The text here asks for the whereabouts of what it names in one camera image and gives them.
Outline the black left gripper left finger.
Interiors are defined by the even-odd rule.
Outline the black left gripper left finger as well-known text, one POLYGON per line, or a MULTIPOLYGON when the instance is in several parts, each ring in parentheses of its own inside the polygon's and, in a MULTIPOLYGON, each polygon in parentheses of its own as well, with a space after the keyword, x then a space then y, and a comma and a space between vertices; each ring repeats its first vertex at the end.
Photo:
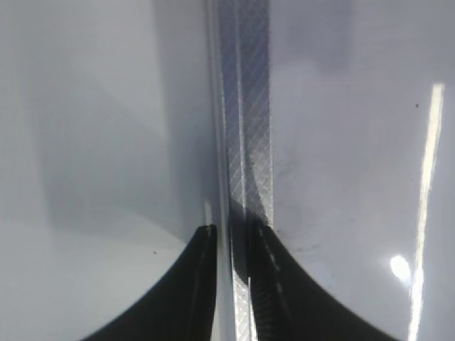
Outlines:
POLYGON ((217 250, 217 227, 197 228, 153 288, 86 339, 209 340, 217 291, 217 250))

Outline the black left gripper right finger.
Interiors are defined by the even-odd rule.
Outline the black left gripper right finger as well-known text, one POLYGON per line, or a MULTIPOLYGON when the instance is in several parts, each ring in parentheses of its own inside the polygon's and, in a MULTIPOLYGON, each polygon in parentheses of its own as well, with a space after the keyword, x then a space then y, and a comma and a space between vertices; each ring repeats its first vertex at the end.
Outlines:
POLYGON ((253 220, 247 269, 259 340, 391 340, 326 292, 272 229, 253 220))

